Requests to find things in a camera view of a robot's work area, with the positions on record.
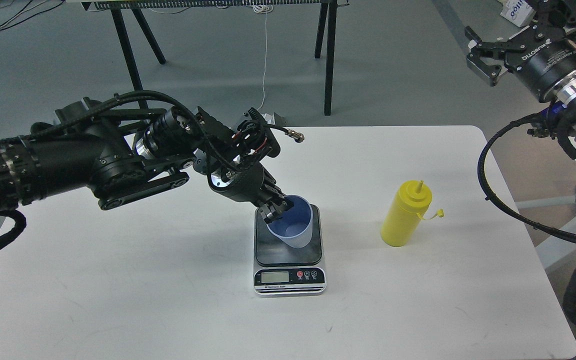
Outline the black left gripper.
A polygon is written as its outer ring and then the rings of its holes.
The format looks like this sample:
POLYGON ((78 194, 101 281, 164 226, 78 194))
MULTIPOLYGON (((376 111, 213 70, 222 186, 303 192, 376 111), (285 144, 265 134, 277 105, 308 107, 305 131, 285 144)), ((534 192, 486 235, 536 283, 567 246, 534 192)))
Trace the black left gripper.
POLYGON ((232 201, 249 202, 255 207, 261 207, 261 216, 266 224, 276 221, 280 215, 294 207, 290 198, 281 198, 277 181, 260 163, 235 174, 229 181, 211 175, 208 186, 215 193, 232 201))

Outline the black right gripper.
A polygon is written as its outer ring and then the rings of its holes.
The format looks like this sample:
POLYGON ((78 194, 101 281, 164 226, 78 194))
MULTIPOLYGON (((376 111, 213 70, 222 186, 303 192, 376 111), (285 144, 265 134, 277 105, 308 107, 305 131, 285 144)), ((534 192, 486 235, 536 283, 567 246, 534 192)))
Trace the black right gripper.
POLYGON ((501 61, 540 103, 552 100, 571 103, 576 98, 576 44, 568 38, 576 34, 576 0, 528 0, 526 3, 535 10, 536 19, 536 25, 528 28, 527 37, 547 38, 546 41, 526 46, 522 53, 521 44, 509 40, 483 41, 473 28, 466 26, 464 36, 474 43, 466 55, 466 65, 494 87, 505 66, 487 64, 485 59, 501 61))

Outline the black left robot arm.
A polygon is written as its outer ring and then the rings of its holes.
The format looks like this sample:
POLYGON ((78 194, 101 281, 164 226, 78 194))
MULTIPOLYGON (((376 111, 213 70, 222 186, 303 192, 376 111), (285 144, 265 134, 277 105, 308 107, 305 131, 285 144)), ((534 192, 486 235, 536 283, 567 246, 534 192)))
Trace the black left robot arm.
POLYGON ((297 143, 305 137, 254 108, 231 129, 201 107, 142 89, 85 97, 55 115, 55 124, 0 139, 0 250, 26 228, 19 205, 87 187, 111 210, 183 186, 188 167, 215 193, 254 205, 268 224, 293 207, 261 162, 281 152, 274 130, 297 143))

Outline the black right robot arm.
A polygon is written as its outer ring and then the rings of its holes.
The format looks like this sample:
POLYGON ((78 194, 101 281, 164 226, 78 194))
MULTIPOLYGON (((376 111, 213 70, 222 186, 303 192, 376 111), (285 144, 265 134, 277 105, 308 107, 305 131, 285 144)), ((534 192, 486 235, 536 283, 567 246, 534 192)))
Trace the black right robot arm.
POLYGON ((549 274, 571 267, 559 301, 576 330, 576 0, 527 4, 537 9, 526 26, 491 16, 500 34, 446 23, 468 68, 518 101, 510 116, 527 111, 490 134, 477 180, 490 205, 526 227, 549 274))

